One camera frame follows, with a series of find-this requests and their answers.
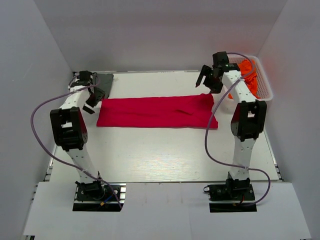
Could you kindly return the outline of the red t shirt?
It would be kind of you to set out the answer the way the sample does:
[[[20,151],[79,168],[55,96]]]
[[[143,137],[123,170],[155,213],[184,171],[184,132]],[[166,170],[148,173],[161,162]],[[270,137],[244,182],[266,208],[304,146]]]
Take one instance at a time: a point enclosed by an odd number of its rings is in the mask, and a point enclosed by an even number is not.
[[[97,127],[204,129],[212,114],[211,94],[102,101]]]

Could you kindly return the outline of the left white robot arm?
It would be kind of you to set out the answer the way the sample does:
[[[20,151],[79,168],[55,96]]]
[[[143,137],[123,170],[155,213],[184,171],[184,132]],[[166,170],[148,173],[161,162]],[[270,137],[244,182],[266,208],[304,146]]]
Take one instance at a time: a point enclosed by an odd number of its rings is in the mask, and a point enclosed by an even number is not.
[[[79,175],[78,184],[90,185],[88,193],[96,200],[105,196],[106,187],[97,182],[100,173],[94,167],[86,147],[88,130],[83,112],[94,114],[93,107],[105,96],[105,92],[98,88],[99,83],[96,72],[80,71],[69,84],[64,103],[49,114],[56,145],[72,160],[71,165]]]

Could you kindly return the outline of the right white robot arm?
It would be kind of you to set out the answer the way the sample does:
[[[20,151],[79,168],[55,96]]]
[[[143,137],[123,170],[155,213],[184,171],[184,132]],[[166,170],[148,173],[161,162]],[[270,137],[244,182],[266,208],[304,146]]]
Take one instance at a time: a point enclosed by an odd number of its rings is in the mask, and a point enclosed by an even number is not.
[[[228,53],[220,51],[212,56],[213,65],[203,65],[196,81],[196,86],[204,84],[212,94],[219,94],[223,87],[228,95],[233,97],[236,107],[230,122],[234,136],[234,153],[225,188],[226,195],[236,200],[244,193],[244,188],[250,185],[250,162],[252,150],[260,133],[264,130],[267,104],[258,100],[249,90],[239,66],[230,63]]]

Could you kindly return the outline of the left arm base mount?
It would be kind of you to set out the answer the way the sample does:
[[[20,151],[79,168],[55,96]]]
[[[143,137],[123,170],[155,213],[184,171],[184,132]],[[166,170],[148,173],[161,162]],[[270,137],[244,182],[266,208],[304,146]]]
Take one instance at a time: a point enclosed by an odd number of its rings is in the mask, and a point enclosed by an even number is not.
[[[125,202],[126,184],[107,184],[99,186],[97,181],[92,183],[75,182],[77,185],[73,212],[120,212]]]

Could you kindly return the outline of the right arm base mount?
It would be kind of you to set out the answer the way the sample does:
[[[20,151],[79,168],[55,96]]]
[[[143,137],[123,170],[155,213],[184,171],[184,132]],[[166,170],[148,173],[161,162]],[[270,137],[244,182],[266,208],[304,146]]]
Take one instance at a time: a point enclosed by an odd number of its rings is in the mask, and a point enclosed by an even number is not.
[[[253,186],[228,192],[226,184],[210,184],[203,188],[208,194],[210,213],[253,213],[257,212]]]

